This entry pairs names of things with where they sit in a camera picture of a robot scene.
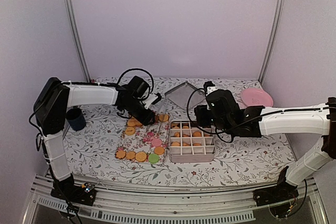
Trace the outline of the floral cookie tray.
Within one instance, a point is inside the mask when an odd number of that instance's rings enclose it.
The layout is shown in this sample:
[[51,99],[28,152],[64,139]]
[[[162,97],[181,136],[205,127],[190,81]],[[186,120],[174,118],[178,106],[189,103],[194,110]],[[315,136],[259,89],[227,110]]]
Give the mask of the floral cookie tray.
[[[160,120],[163,122],[163,129],[160,133],[155,133],[154,131],[147,132],[147,126],[140,123],[134,117],[130,117],[126,123],[126,127],[122,131],[118,147],[115,152],[115,157],[123,161],[137,162],[135,160],[135,154],[137,152],[146,152],[146,161],[137,163],[150,164],[148,161],[148,156],[152,153],[155,153],[160,157],[160,160],[155,164],[163,163],[169,138],[170,115],[160,115]],[[161,139],[162,145],[159,147],[153,147],[151,141],[154,138]]]

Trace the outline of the pink divided cookie tin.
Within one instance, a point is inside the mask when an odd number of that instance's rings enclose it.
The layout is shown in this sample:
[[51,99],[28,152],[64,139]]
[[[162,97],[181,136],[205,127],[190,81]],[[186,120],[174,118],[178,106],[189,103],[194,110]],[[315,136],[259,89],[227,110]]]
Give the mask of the pink divided cookie tin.
[[201,129],[190,121],[173,121],[170,124],[170,161],[173,163],[207,163],[215,156],[213,130]]

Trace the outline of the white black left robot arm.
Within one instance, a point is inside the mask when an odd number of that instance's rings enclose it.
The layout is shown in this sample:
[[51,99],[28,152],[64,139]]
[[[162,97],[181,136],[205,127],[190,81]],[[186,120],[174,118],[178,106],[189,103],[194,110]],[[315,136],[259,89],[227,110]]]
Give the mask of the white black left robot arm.
[[162,96],[154,93],[154,84],[148,84],[141,77],[134,76],[127,84],[63,82],[50,78],[38,96],[30,118],[31,125],[38,130],[37,149],[42,149],[53,179],[51,196],[72,203],[92,206],[96,191],[93,185],[85,183],[76,186],[68,167],[63,145],[64,128],[68,123],[75,131],[85,128],[86,121],[82,105],[111,105],[120,112],[126,111],[143,125],[155,122],[151,105]]

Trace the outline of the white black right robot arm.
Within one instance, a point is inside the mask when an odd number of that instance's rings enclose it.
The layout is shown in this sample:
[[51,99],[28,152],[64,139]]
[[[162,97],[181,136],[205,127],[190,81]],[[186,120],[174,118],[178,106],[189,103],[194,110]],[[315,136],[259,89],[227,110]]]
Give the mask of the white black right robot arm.
[[214,126],[215,134],[259,138],[274,134],[319,134],[317,143],[296,162],[285,166],[276,186],[253,192],[257,206],[298,197],[297,187],[335,159],[335,98],[300,108],[248,106],[241,109],[229,90],[207,87],[205,105],[194,108],[199,127]]

